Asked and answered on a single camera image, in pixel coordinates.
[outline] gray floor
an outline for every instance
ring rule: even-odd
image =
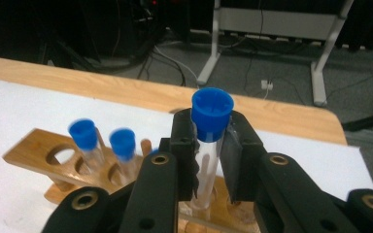
[[[209,42],[209,35],[195,35],[192,43],[185,44],[177,42],[169,34],[157,47],[167,56],[184,63],[198,76],[211,51]],[[222,37],[220,42],[232,45],[236,40]],[[206,86],[219,87],[233,94],[313,106],[310,63],[317,60],[321,52],[322,48],[314,45],[246,39],[234,50],[222,49],[220,60]],[[154,59],[149,58],[139,79],[180,84],[180,72],[158,61],[164,58],[155,53],[152,55]],[[136,79],[141,68],[142,65],[139,65],[114,75]],[[182,69],[186,86],[196,87],[195,77],[187,68]],[[341,122],[373,116],[373,51],[335,49],[323,75],[328,101],[326,108]],[[273,83],[273,89],[267,95],[260,88],[261,80]],[[348,143],[360,147],[373,179],[373,144],[354,139],[349,139]]]

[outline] wooden test tube rack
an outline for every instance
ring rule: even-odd
[[[10,164],[48,176],[53,185],[45,193],[45,197],[59,204],[69,193],[82,186],[102,187],[109,193],[122,188],[117,159],[112,150],[105,147],[100,136],[99,141],[105,156],[105,165],[97,173],[88,172],[82,154],[71,138],[41,129],[32,130],[3,158]],[[60,163],[55,156],[68,149],[74,150],[75,153],[70,159]],[[141,165],[143,157],[135,158],[137,164]],[[188,203],[180,203],[179,232],[258,232],[256,222],[246,223],[235,217],[245,215],[252,207],[248,203],[228,204],[224,180],[217,177],[210,210],[197,215]]]

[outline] power plug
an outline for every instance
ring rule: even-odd
[[[272,81],[261,80],[261,89],[272,90],[272,87],[274,87],[274,85],[272,84]]]

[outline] blue cap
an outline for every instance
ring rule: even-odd
[[[135,133],[128,128],[114,131],[110,136],[112,151],[119,161],[127,162],[132,159],[135,151]]]
[[[192,96],[192,121],[196,124],[200,141],[213,143],[222,136],[229,123],[234,101],[225,91],[204,88]]]
[[[90,119],[78,119],[69,126],[69,134],[81,150],[93,150],[98,144],[95,123]]]

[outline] test tube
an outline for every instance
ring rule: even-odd
[[[95,124],[90,119],[78,119],[69,127],[69,134],[83,154],[90,173],[96,172],[105,162],[99,145]]]
[[[196,196],[190,202],[195,210],[206,210],[211,204],[223,133],[230,121],[234,101],[225,91],[204,88],[192,96],[191,119],[196,127],[199,144],[195,160],[199,165]]]
[[[135,133],[128,128],[114,131],[110,143],[119,161],[120,180],[123,185],[132,183],[138,175],[138,165],[135,160]]]

